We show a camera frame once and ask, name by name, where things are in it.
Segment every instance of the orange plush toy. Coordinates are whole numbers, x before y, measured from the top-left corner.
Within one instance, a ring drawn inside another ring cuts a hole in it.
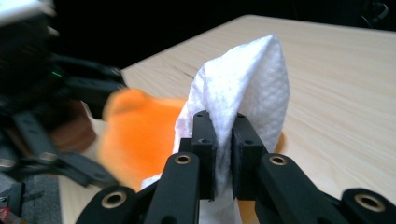
[[[144,179],[163,172],[185,102],[155,98],[136,89],[113,93],[104,111],[107,127],[99,144],[99,162],[122,185],[141,190]]]

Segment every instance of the white cloth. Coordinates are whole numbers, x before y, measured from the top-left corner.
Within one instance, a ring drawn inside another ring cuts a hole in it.
[[[192,137],[192,118],[209,112],[216,137],[216,197],[201,200],[200,223],[241,223],[231,185],[231,131],[237,113],[249,119],[268,151],[273,152],[285,119],[290,88],[279,39],[268,35],[230,49],[208,61],[191,84],[176,122],[174,153],[180,138]]]

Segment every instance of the textured white fabric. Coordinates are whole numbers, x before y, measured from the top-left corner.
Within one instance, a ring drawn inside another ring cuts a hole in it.
[[[192,137],[193,115],[209,112],[218,140],[216,198],[200,203],[200,223],[241,223],[231,186],[231,131],[239,112],[247,116],[268,151],[281,133],[290,88],[278,38],[268,35],[237,46],[208,61],[191,84],[176,122],[174,153],[180,138]]]

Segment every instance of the wooden table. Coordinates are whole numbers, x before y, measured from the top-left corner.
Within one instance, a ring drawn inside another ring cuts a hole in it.
[[[157,97],[186,98],[205,62],[270,34],[280,39],[290,79],[279,152],[336,198],[361,187],[396,203],[395,33],[248,15],[123,69],[124,78]],[[99,133],[106,126],[92,122]],[[60,190],[69,224],[100,189],[60,176]]]

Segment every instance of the folded napkin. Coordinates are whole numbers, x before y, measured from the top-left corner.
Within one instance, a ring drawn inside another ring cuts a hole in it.
[[[105,108],[108,128],[98,159],[121,183],[140,190],[161,177],[167,157],[178,152],[180,138],[192,137],[193,115],[206,110],[219,147],[216,197],[211,202],[201,200],[200,223],[242,223],[231,184],[233,121],[237,113],[246,115],[272,152],[281,135],[289,96],[279,40],[268,35],[205,63],[187,100],[158,99],[138,90],[113,94]]]

